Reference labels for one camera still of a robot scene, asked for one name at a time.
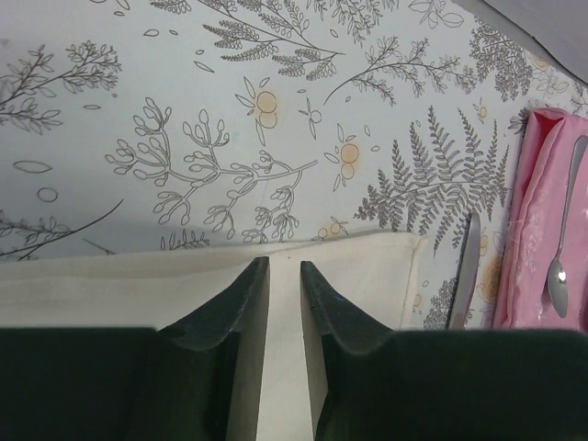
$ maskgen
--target spoon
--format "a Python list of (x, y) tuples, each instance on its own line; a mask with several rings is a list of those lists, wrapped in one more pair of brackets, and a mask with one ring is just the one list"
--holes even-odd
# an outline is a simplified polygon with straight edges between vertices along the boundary
[(578, 175), (578, 170), (580, 169), (586, 146), (588, 146), (588, 137), (581, 136), (578, 138), (578, 141), (576, 141), (576, 145), (573, 148), (568, 189), (566, 190), (566, 203), (563, 207), (563, 219), (561, 220), (560, 244), (558, 246), (558, 252), (549, 264), (548, 278), (546, 282), (553, 308), (561, 318), (564, 318), (568, 313), (568, 281), (566, 272), (560, 261), (561, 250), (563, 248), (563, 238), (566, 233), (571, 193), (573, 192), (573, 186), (576, 183), (576, 175)]

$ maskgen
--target pink napkin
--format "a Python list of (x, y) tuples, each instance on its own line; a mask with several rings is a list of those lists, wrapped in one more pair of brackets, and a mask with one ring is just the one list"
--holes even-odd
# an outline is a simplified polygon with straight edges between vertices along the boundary
[(576, 178), (561, 262), (568, 279), (568, 315), (553, 309), (545, 281), (558, 249), (570, 161), (588, 119), (541, 108), (529, 117), (513, 188), (511, 222), (494, 327), (588, 331), (588, 159)]

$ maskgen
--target leaf branch print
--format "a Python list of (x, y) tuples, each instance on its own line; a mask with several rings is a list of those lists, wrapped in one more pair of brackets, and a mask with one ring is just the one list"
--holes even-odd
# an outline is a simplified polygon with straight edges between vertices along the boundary
[(531, 113), (531, 110), (529, 109), (529, 107), (521, 108), (516, 115), (511, 117), (511, 120), (510, 120), (511, 124), (508, 126), (508, 129), (514, 130), (515, 135), (518, 135), (521, 133), (524, 134), (525, 130), (526, 130), (526, 124), (529, 120), (530, 113)]
[(498, 159), (498, 128), (494, 121), (492, 139), (488, 147), (459, 111), (466, 137), (465, 155), (455, 146), (455, 140), (437, 121), (433, 107), (427, 121), (433, 154), (425, 146), (415, 123), (410, 127), (413, 167), (401, 154), (397, 141), (392, 147), (392, 179), (378, 171), (378, 186), (367, 187), (367, 197), (357, 209), (356, 219), (378, 219), (379, 227), (400, 229), (406, 219), (406, 230), (426, 235), (440, 218), (435, 233), (434, 251), (453, 226), (452, 245), (457, 248), (468, 225), (471, 209), (486, 211), (492, 219), (496, 201), (504, 208), (510, 188), (506, 186), (508, 148)]
[(95, 242), (90, 241), (89, 239), (82, 239), (84, 242), (86, 242), (88, 245), (93, 246), (94, 248), (100, 250), (101, 252), (103, 252), (105, 255), (115, 255), (116, 253), (112, 250), (107, 249), (105, 246), (99, 245)]
[(398, 7), (398, 0), (307, 0), (306, 8), (312, 9), (324, 20), (324, 13), (333, 10), (331, 16), (337, 19), (337, 23), (346, 27), (347, 35), (353, 37), (355, 44), (363, 47), (366, 36), (371, 30), (379, 26), (379, 20), (383, 17), (382, 9), (393, 10)]
[(574, 83), (574, 89), (575, 95), (571, 97), (573, 113), (578, 114), (581, 112), (588, 112), (588, 102), (586, 102), (588, 92), (586, 92), (586, 89), (578, 83)]
[[(220, 37), (214, 43), (217, 48), (237, 51), (222, 55), (223, 60), (251, 62), (272, 57), (274, 62), (284, 66), (278, 70), (280, 74), (306, 75), (309, 81), (336, 73), (333, 60), (343, 54), (320, 48), (307, 40), (305, 31), (311, 22), (294, 0), (196, 1), (227, 18), (221, 20), (218, 26), (203, 25), (204, 29)], [(177, 9), (178, 3), (176, 0), (151, 1), (153, 6), (171, 12), (191, 10), (191, 7)], [(256, 13), (261, 23), (256, 25), (237, 16), (237, 13), (247, 11)], [(289, 55), (278, 55), (280, 46), (294, 46), (296, 49)]]
[[(92, 3), (96, 3), (96, 4), (103, 4), (105, 3), (107, 0), (90, 0)], [(130, 5), (129, 5), (129, 1), (128, 0), (117, 0), (117, 4), (119, 5), (119, 7), (122, 9), (115, 11), (114, 15), (117, 17), (125, 17), (125, 13), (123, 11), (130, 11)]]
[(255, 238), (262, 243), (266, 241), (265, 229), (273, 225), (275, 233), (272, 237), (279, 240), (292, 237), (293, 229), (299, 225), (298, 220), (290, 215), (294, 204), (294, 190), (300, 183), (304, 170), (316, 165), (317, 161), (300, 167), (291, 167), (262, 150), (259, 153), (259, 163), (251, 165), (232, 163), (227, 167), (219, 161), (217, 156), (217, 150), (230, 142), (230, 136), (225, 132), (224, 121), (219, 119), (215, 127), (210, 123), (208, 112), (202, 109), (198, 115), (199, 123), (192, 126), (185, 121), (183, 124), (184, 134), (196, 144), (198, 149), (184, 157), (184, 164), (189, 164), (187, 173), (178, 171), (172, 165), (171, 144), (165, 128), (172, 115), (172, 109), (167, 107), (162, 111), (149, 97), (145, 99), (145, 102), (147, 106), (143, 108), (143, 113), (153, 124), (148, 124), (138, 115), (135, 115), (134, 121), (137, 126), (135, 132), (141, 137), (146, 137), (148, 143), (139, 142), (133, 147), (126, 141), (119, 140), (119, 147), (116, 150), (118, 157), (108, 154), (106, 160), (116, 166), (114, 170), (116, 174), (125, 175), (132, 170), (135, 177), (140, 180), (151, 180), (157, 187), (163, 187), (170, 178), (183, 183), (186, 187), (183, 193), (162, 191), (157, 195), (162, 201), (155, 205), (153, 212), (161, 213), (160, 224), (170, 221), (176, 211), (183, 213), (182, 225), (188, 224), (192, 210), (191, 199), (197, 191), (226, 177), (232, 180), (236, 188), (227, 191), (227, 203), (209, 208), (209, 216), (204, 220), (204, 224), (213, 225), (213, 232), (226, 229), (227, 239), (230, 240), (236, 232), (232, 209), (237, 202), (251, 193), (260, 183), (290, 178), (293, 179), (292, 184), (278, 188), (271, 195), (270, 199), (277, 202), (274, 209), (265, 207), (255, 209), (257, 225), (262, 228), (245, 231), (243, 236), (245, 236), (245, 242), (251, 242)]
[(203, 233), (199, 236), (196, 236), (194, 231), (187, 233), (186, 230), (182, 231), (182, 234), (179, 237), (175, 236), (175, 233), (172, 232), (169, 238), (166, 240), (162, 237), (161, 240), (161, 250), (165, 251), (175, 251), (175, 250), (193, 250), (196, 248), (204, 248), (210, 245), (210, 240), (208, 240)]
[(10, 220), (0, 209), (0, 238), (7, 238), (8, 236), (15, 235), (21, 237), (24, 243), (20, 246), (13, 246), (10, 251), (3, 251), (0, 249), (0, 260), (11, 260), (11, 261), (24, 261), (34, 260), (37, 258), (35, 253), (40, 250), (43, 246), (47, 246), (50, 243), (58, 242), (66, 237), (77, 234), (90, 228), (91, 226), (99, 223), (103, 219), (110, 216), (120, 204), (122, 200), (107, 213), (103, 214), (99, 218), (92, 220), (86, 225), (71, 229), (67, 225), (58, 223), (54, 217), (50, 217), (48, 221), (43, 218), (39, 219), (39, 223), (31, 223), (27, 220), (20, 220), (18, 222)]
[(54, 98), (57, 94), (50, 87), (60, 80), (68, 92), (83, 92), (84, 87), (102, 87), (110, 90), (117, 85), (116, 73), (121, 71), (116, 51), (112, 46), (96, 46), (87, 41), (78, 47), (66, 49), (73, 67), (63, 73), (51, 75), (55, 71), (50, 66), (53, 54), (45, 53), (45, 45), (35, 51), (28, 51), (32, 60), (18, 60), (20, 66), (8, 64), (10, 74), (0, 77), (0, 126), (10, 121), (19, 129), (34, 131), (41, 135), (43, 130), (61, 126), (57, 120), (61, 111), (57, 109), (39, 113), (37, 97)]
[(442, 0), (413, 0), (408, 7), (423, 14), (419, 24), (426, 21), (430, 29), (435, 29), (439, 22), (448, 28), (459, 28), (463, 24), (463, 17), (454, 12), (444, 12), (446, 5)]
[(458, 57), (442, 57), (438, 62), (425, 63), (426, 48), (429, 46), (428, 39), (414, 41), (413, 48), (408, 55), (402, 55), (398, 50), (397, 37), (378, 40), (378, 50), (372, 46), (366, 52), (368, 68), (338, 85), (324, 100), (327, 101), (343, 86), (351, 83), (360, 92), (371, 90), (378, 92), (381, 98), (391, 106), (396, 104), (393, 87), (388, 85), (385, 79), (377, 75), (387, 74), (392, 79), (401, 79), (410, 83), (413, 87), (415, 97), (423, 94), (425, 82), (421, 76), (428, 78), (436, 92), (445, 93), (447, 84), (445, 81), (453, 81), (455, 86), (461, 88), (466, 94), (471, 92), (476, 85), (473, 70), (468, 66), (463, 67), (459, 72)]
[(496, 71), (495, 88), (503, 101), (526, 95), (533, 79), (533, 68), (527, 63), (525, 51), (499, 31), (478, 20), (471, 31), (470, 56), (476, 60), (478, 79), (484, 81)]
[[(431, 299), (431, 310), (426, 314), (423, 327), (426, 330), (443, 330), (447, 328), (451, 304), (458, 288), (458, 278), (444, 280), (438, 294)], [(473, 317), (472, 309), (466, 314), (466, 323)]]

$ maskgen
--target botanical print tablecloth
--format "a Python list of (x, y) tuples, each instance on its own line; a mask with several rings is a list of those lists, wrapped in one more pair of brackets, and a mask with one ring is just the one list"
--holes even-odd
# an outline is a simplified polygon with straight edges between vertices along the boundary
[(0, 259), (430, 237), (443, 326), (469, 210), (489, 323), (526, 110), (588, 92), (446, 0), (5, 0)]

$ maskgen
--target knife blade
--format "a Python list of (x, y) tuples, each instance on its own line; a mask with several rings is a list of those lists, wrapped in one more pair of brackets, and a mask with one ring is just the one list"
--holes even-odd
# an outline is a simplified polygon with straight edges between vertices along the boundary
[(473, 210), (464, 241), (461, 263), (459, 264), (458, 288), (451, 306), (447, 329), (464, 329), (469, 305), (476, 288), (478, 263), (480, 262), (481, 225), (480, 215)]

